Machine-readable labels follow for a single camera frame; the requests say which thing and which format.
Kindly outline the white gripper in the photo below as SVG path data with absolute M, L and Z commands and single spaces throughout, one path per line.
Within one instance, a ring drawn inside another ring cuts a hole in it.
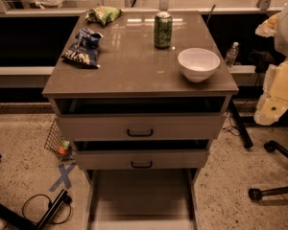
M 255 33 L 263 37 L 275 36 L 279 16 L 279 12 L 270 16 L 256 28 Z M 257 124 L 269 126 L 288 110 L 288 60 L 279 66 L 269 65 L 262 89 L 253 118 Z

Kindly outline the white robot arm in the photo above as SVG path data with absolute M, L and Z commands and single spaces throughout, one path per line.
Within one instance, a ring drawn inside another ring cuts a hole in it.
M 285 56 L 278 66 L 270 64 L 265 73 L 263 93 L 254 113 L 257 124 L 269 126 L 288 110 L 288 3 L 255 31 L 258 35 L 274 33 L 275 49 Z

